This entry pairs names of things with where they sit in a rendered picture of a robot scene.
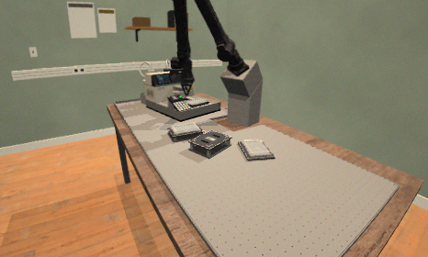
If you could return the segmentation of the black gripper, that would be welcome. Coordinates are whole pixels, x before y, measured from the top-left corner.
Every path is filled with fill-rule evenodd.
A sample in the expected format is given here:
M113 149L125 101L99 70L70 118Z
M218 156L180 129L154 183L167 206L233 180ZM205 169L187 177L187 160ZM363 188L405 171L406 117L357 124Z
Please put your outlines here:
M188 95L189 92L190 92L190 89L192 87L192 84L194 82L194 78L192 78L192 69L190 69L190 70L184 70L184 71L186 71L186 78L187 79L181 79L181 86L183 88L183 91L184 91L185 95ZM187 90L187 86L189 86L188 90ZM186 90L185 90L184 87L186 88Z

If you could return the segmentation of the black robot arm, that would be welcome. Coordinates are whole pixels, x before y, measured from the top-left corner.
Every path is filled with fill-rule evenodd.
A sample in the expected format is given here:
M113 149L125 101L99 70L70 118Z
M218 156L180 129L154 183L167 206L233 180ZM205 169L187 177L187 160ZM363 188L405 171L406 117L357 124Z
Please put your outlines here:
M173 57L170 60L171 68L183 68L189 70L192 69L192 61L190 61L189 59L191 49L188 39L186 0L173 0L173 2L175 10L175 26L177 36L177 57ZM244 63L237 49L235 49L234 41L227 38L228 36L223 30L223 27L210 1L195 0L195 2L215 40L218 50L217 56L219 60L228 61L229 64L227 66L227 69L236 76L240 76L241 74L249 70L249 65ZM188 55L186 55L187 50ZM232 52L233 50L234 52ZM178 71L181 72L181 79L187 79L186 71L184 71L183 69L169 70L171 79L174 79L175 77L179 76L180 73L177 73Z

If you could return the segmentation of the white well plate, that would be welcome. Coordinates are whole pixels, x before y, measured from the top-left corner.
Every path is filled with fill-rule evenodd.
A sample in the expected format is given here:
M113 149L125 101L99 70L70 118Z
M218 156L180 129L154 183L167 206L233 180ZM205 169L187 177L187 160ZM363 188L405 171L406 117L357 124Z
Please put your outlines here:
M270 154L270 151L260 140L244 140L242 143L250 155L262 156Z
M199 100L200 99L200 100ZM205 102L207 102L207 100L205 100L205 99L201 99L201 98L195 98L195 99L191 99L191 100L186 100L186 102L189 104L189 105L198 105L198 104L202 104L202 103L205 103ZM194 102L194 103L193 103Z
M175 134L177 133L187 133L187 132L193 132L200 130L199 126L197 126L195 123L187 123L187 124L181 124L181 125L174 125L171 127L173 132Z

